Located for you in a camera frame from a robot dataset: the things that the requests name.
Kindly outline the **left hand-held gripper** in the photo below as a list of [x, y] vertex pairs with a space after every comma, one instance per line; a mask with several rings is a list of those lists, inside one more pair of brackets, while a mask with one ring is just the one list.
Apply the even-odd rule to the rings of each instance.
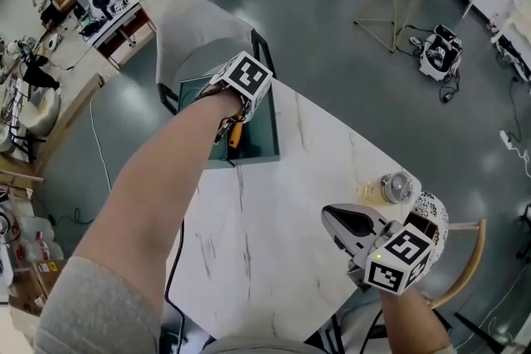
[[[197, 93], [195, 100], [223, 90], [233, 90], [241, 99], [241, 112], [234, 118], [237, 123], [251, 120], [257, 107], [270, 90], [273, 72], [245, 51], [231, 58], [214, 74], [207, 85]], [[233, 126], [233, 118], [223, 119], [217, 129], [214, 143]]]

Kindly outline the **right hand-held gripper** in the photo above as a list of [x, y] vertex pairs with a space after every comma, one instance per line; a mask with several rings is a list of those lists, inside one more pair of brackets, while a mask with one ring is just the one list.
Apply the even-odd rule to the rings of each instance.
[[412, 224], [387, 223], [372, 207], [349, 203], [324, 206], [322, 222], [334, 243], [353, 257], [347, 275], [359, 289], [400, 295], [426, 268], [431, 239]]

